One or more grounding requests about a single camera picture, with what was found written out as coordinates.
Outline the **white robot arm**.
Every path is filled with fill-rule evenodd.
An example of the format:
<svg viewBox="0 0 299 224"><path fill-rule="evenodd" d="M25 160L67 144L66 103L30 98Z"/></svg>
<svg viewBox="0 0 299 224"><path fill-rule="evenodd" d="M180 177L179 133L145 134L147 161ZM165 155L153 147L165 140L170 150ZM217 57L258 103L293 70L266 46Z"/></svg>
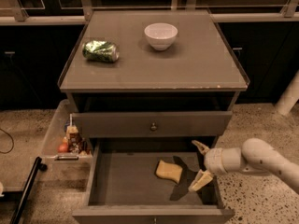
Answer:
<svg viewBox="0 0 299 224"><path fill-rule="evenodd" d="M209 148L192 140L204 158L204 170L187 175L188 191L196 192L209 184L215 176L229 173L242 175L274 175L299 193L299 165L281 155L271 144L256 136L246 139L238 147Z"/></svg>

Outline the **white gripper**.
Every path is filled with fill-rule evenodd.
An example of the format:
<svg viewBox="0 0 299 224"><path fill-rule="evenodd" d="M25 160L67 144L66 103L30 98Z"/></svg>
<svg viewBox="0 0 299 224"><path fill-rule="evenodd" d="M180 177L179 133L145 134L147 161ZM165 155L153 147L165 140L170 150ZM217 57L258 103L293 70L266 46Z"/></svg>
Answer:
<svg viewBox="0 0 299 224"><path fill-rule="evenodd" d="M226 175L227 171L222 163L222 148L210 149L205 144L192 140L192 144L195 145L199 152L204 157L204 165L206 170L199 170L193 182L189 185L189 192L196 192L213 180L214 175Z"/></svg>

